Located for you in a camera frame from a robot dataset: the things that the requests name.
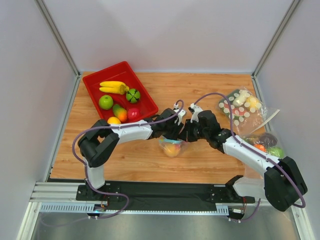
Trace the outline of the fake peach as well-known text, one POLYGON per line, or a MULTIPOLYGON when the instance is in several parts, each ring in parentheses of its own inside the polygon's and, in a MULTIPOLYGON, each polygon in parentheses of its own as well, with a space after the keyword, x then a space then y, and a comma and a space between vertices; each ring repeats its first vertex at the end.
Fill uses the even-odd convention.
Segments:
POLYGON ((163 147, 163 152, 171 158, 178 156, 181 152, 181 146, 179 144, 168 143, 163 147))

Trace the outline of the clear zip top bag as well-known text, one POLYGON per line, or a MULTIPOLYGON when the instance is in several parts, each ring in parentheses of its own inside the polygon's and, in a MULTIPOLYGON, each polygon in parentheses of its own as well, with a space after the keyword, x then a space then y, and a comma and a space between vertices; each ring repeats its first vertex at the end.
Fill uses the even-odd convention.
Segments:
POLYGON ((181 155, 188 148, 188 143, 181 139, 173 140, 162 136, 158 143, 163 153, 170 158, 181 155))

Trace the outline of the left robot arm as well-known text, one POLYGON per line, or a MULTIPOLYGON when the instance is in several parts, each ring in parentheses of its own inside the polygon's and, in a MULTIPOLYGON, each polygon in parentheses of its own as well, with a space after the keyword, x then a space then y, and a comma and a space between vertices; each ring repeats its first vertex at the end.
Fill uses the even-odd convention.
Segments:
POLYGON ((104 164, 110 158, 115 147, 122 143, 136 140, 149 140, 169 135, 176 139, 181 131, 182 119, 186 111, 167 108, 156 117, 149 117, 126 124, 109 124, 104 119, 98 120, 91 128, 75 137, 72 153, 85 167, 85 185, 80 186, 78 201, 105 201, 107 196, 115 200, 129 197, 116 191, 107 192, 104 178, 104 164))

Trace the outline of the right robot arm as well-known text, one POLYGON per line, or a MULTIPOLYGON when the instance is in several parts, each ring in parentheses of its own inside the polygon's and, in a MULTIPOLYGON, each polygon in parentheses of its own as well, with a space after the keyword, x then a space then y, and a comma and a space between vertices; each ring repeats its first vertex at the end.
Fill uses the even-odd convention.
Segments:
POLYGON ((246 143, 233 131, 222 128, 211 110, 193 106, 189 111, 191 118, 180 133, 184 141, 206 140, 213 149, 238 159, 260 175, 260 179, 235 177, 230 185, 238 196, 265 199, 281 212, 291 206, 306 206, 303 196, 308 188, 291 157, 276 157, 246 143))

